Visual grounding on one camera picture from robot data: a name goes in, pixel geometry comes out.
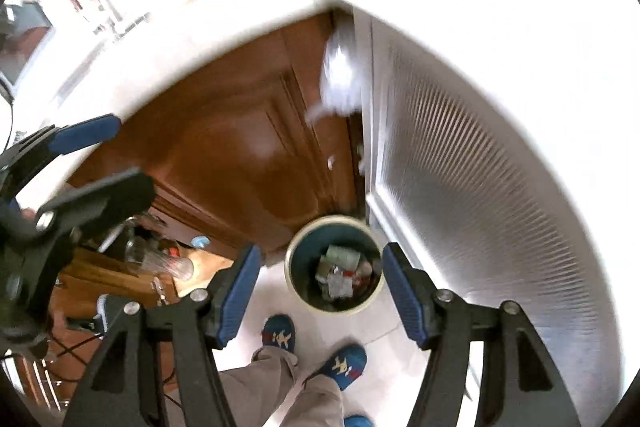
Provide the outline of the round trash bin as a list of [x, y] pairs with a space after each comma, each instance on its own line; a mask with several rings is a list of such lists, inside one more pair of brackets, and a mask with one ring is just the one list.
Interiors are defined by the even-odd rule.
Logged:
[[382, 246], [361, 220], [322, 217], [294, 235], [284, 274], [288, 287], [309, 308], [354, 314], [367, 308], [383, 287]]

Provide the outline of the clear glass jar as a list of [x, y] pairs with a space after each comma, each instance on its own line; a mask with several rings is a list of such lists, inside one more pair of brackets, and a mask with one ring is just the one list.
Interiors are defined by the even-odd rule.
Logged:
[[168, 274], [180, 281], [190, 280], [194, 273], [194, 265], [189, 258], [172, 257], [137, 236], [127, 242], [125, 263], [134, 273]]

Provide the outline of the brown wooden cabinet door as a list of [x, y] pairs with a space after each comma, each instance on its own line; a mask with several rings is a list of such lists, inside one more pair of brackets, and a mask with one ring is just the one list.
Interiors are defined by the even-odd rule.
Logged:
[[233, 258], [267, 254], [308, 222], [359, 206], [347, 119], [307, 121], [320, 100], [333, 12], [271, 31], [200, 67], [129, 117], [70, 176], [80, 187], [138, 167], [156, 197], [146, 223]]

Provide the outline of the left beige trouser leg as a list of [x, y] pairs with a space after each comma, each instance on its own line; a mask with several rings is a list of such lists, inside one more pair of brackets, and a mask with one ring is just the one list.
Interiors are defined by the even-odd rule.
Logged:
[[237, 426], [263, 426], [280, 407], [298, 375], [298, 358], [278, 347], [258, 349], [250, 364], [220, 372]]

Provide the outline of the beige trouser leg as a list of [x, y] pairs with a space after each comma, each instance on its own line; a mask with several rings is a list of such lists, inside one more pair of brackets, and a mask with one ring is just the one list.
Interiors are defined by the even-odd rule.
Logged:
[[263, 426], [280, 407], [298, 375], [298, 358], [278, 347], [258, 349], [250, 364], [220, 372], [237, 426]]
[[307, 379], [283, 418], [281, 427], [343, 427], [343, 392], [330, 377]]

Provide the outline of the left blue slipper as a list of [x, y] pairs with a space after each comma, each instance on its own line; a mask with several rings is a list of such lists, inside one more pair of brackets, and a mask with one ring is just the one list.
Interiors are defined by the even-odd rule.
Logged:
[[295, 351], [295, 326], [286, 314], [276, 314], [266, 321], [262, 328], [262, 345], [275, 347], [293, 353]]

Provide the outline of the blue slipper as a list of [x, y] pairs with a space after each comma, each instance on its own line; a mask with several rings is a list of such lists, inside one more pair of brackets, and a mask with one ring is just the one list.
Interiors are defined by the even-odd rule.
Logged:
[[349, 343], [334, 352], [307, 381], [316, 376], [328, 377], [344, 391], [362, 375], [367, 361], [366, 349], [360, 343]]
[[295, 351], [295, 326], [286, 314], [276, 314], [266, 321], [262, 328], [262, 345], [275, 347], [293, 353]]

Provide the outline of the right blue slipper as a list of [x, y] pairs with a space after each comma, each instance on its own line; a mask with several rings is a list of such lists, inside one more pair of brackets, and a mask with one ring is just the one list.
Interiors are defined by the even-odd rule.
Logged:
[[334, 352], [307, 381], [316, 376], [328, 377], [344, 391], [362, 375], [367, 361], [366, 349], [360, 343], [349, 343]]

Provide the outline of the right beige trouser leg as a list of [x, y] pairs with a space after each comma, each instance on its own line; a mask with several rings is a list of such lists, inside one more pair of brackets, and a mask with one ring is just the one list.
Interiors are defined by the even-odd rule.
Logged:
[[330, 377], [307, 379], [283, 418], [281, 427], [343, 427], [343, 392]]

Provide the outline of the silver ribbed cabinet door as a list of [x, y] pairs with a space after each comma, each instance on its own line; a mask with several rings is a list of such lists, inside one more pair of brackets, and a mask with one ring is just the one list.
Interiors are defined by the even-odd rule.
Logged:
[[576, 211], [521, 135], [458, 72], [355, 14], [367, 201], [410, 261], [469, 303], [519, 303], [580, 421], [620, 399], [612, 297]]

